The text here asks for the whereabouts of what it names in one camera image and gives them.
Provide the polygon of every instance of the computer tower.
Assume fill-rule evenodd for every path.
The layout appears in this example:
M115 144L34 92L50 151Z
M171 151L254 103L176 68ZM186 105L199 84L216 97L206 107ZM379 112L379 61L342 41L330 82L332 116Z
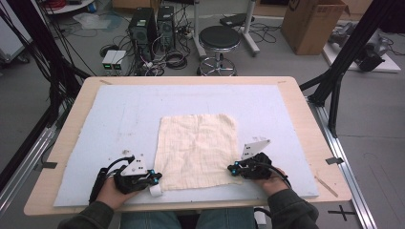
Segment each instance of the computer tower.
M176 48L174 13L175 10L172 6L159 7L157 23L160 36L160 49L162 51Z
M155 14L152 8L136 8L128 31L134 49L142 58L152 61L158 48L158 29L156 27Z

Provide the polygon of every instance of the person's left hand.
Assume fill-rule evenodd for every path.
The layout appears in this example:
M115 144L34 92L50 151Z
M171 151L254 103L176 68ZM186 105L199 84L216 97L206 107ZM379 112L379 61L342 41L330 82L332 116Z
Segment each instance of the person's left hand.
M122 194L119 189L117 189L114 179L109 177L105 180L96 201L103 202L110 206L113 210L116 210L122 206L126 200L136 196L139 192L140 191L130 194Z

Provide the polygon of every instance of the white board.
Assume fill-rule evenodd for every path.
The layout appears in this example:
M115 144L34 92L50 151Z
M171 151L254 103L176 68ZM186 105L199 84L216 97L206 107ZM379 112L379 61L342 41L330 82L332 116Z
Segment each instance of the white board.
M274 166L288 174L297 194L304 198L319 196L277 86L107 85L98 90L69 158L54 206L87 205L99 169L123 157L124 150L135 156L143 154L146 166L152 169L160 119L198 114L232 116L238 125L240 153L246 143L270 139L264 153ZM142 192L128 204L257 198L266 199L266 195L246 180L242 185L167 191L159 198Z
M334 60L337 57L337 54L339 54L341 48L339 47L338 44L331 44L328 43L325 45L323 54L328 61L328 64L331 65ZM372 70L372 72L378 72L378 73L399 73L401 69L395 64L395 62L388 56L387 54L383 54L381 56L385 60L385 62L382 62L379 64L375 69ZM360 71L360 68L357 66L356 63L352 63L351 66L349 67L349 70L353 71Z

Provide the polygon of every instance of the floor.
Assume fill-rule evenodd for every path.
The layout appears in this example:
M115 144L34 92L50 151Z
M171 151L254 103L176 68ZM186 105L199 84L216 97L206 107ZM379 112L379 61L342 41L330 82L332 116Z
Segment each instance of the floor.
M112 20L108 30L85 31L73 24L73 14L59 18L60 25L68 32L67 38L86 64L96 75L104 75L101 66L100 48L119 41L125 35L128 22L121 17L106 14L111 6L103 5L97 12ZM222 15L202 19L201 28L219 25ZM253 26L281 25L280 18L257 17ZM271 76L290 75L298 84L307 82L329 67L322 54L295 55L280 31L269 31L267 41L258 42L260 49L255 57L246 43L232 54L231 59L238 68L238 75ZM405 37L385 34L394 41L393 48L405 52ZM252 34L255 41L261 37ZM188 65L183 70L166 69L164 75L196 75L199 64L198 53L192 41L187 57ZM388 52L391 59L405 69L404 56ZM78 68L90 72L85 64L73 54ZM0 170L18 150L37 120L49 106L49 84L33 61L28 64L13 61L0 70ZM315 88L304 91L310 95ZM361 73L347 71L342 82L337 134L355 174L361 192L373 214L378 228L405 228L405 72ZM23 208L39 172L32 171L24 186L0 218L0 228L55 228L68 216L26 217ZM361 228L350 202L315 204L320 211L317 221L320 228ZM343 209L345 214L336 214ZM111 228L117 228L119 215L115 216Z

